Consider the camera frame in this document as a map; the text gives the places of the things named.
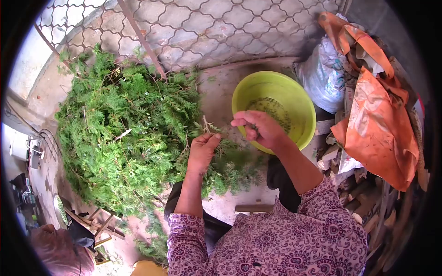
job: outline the purple patterned shirt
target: purple patterned shirt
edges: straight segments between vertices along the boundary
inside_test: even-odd
[[[367,235],[329,178],[301,195],[298,213],[279,200],[270,214],[239,214],[208,257],[202,218],[170,215],[169,275],[361,275]]]

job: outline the pile of cypress branches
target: pile of cypress branches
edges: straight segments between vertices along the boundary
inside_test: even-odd
[[[218,129],[198,123],[196,74],[170,74],[165,82],[155,68],[120,64],[99,44],[93,53],[92,66],[87,53],[71,63],[76,77],[56,113],[66,177],[86,202],[124,216],[150,215],[155,223],[152,203],[166,183],[183,180],[191,140]],[[238,191],[256,168],[227,139],[215,153],[202,197]]]

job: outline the finger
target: finger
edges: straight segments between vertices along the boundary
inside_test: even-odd
[[[233,121],[230,122],[232,126],[239,126],[239,125],[249,125],[250,123],[247,122],[245,119],[233,119]]]
[[[258,137],[258,133],[250,125],[245,126],[246,139],[249,141],[254,141]]]
[[[204,133],[198,137],[196,137],[193,141],[197,142],[197,143],[207,143],[207,141],[209,140],[209,138],[212,136],[212,134],[209,133]]]
[[[214,151],[214,149],[219,145],[220,141],[221,141],[221,134],[217,133],[212,137],[210,137],[209,141],[207,141],[205,146],[211,149],[211,151]]]
[[[256,110],[246,110],[246,111],[238,111],[233,115],[234,119],[245,119],[247,122],[251,124],[259,124],[260,119],[263,114],[266,114],[262,111],[256,111]]]

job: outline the white plastic bag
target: white plastic bag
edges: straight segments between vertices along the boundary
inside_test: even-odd
[[[325,36],[313,50],[309,59],[296,63],[296,75],[312,101],[330,113],[344,108],[345,56],[338,53]]]

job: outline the orange cloth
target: orange cloth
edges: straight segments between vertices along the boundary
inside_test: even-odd
[[[328,12],[320,14],[319,24],[337,51],[348,54],[351,44],[357,42],[387,75],[386,79],[375,78],[365,67],[360,69],[350,115],[331,128],[333,135],[369,172],[405,192],[419,158],[405,109],[408,92],[400,87],[387,57],[369,35]]]

